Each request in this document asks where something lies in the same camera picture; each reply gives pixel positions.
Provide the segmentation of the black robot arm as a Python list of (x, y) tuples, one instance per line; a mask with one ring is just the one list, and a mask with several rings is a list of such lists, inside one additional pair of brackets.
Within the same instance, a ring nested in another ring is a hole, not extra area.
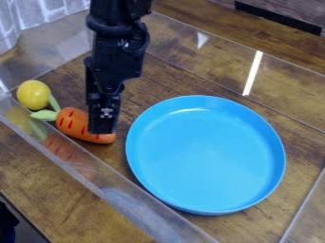
[(150, 33), (141, 18), (150, 13), (152, 0), (90, 0), (94, 39), (85, 65), (91, 134), (115, 131), (124, 83), (142, 73)]

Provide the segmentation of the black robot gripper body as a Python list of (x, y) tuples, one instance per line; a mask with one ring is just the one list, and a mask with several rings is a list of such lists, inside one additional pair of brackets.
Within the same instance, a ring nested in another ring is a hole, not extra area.
[(146, 28), (132, 28), (122, 33), (94, 31), (93, 51), (85, 64), (101, 93), (115, 94), (128, 80), (141, 76), (148, 46)]

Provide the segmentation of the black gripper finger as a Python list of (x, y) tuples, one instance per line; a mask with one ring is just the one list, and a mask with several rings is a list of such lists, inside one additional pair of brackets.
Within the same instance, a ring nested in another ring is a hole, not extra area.
[(115, 94), (99, 92), (97, 87), (87, 89), (87, 130), (91, 134), (111, 134), (115, 132), (122, 104), (125, 85)]
[(101, 93), (89, 66), (86, 66), (86, 83), (87, 83), (87, 106), (90, 109), (98, 109), (101, 107)]

